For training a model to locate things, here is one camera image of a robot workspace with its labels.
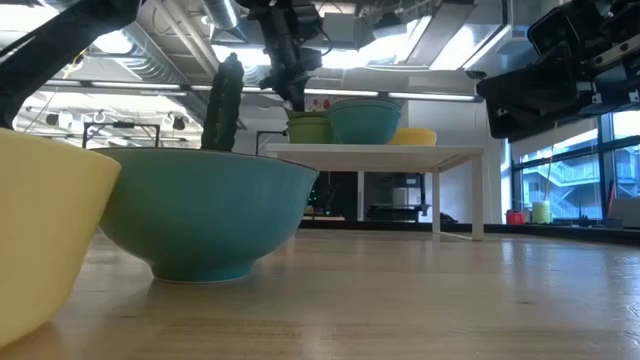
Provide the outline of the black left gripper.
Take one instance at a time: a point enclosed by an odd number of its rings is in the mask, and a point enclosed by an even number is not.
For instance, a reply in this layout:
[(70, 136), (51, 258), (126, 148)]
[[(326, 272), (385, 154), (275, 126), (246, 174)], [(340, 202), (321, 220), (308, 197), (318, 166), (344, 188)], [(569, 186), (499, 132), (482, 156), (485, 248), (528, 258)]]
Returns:
[(238, 4), (249, 10), (249, 21), (259, 23), (273, 89), (294, 111), (304, 112), (308, 71), (322, 66), (322, 52), (304, 47), (323, 30), (315, 5), (308, 0), (238, 0)]

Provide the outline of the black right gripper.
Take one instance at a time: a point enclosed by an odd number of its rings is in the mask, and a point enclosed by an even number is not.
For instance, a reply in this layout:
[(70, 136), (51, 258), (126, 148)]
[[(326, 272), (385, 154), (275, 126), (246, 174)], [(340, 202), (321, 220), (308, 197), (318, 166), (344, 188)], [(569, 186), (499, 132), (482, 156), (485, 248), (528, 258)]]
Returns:
[(554, 121), (639, 108), (639, 3), (574, 3), (579, 42), (574, 57), (561, 42), (534, 63), (477, 84), (496, 139), (534, 134)]

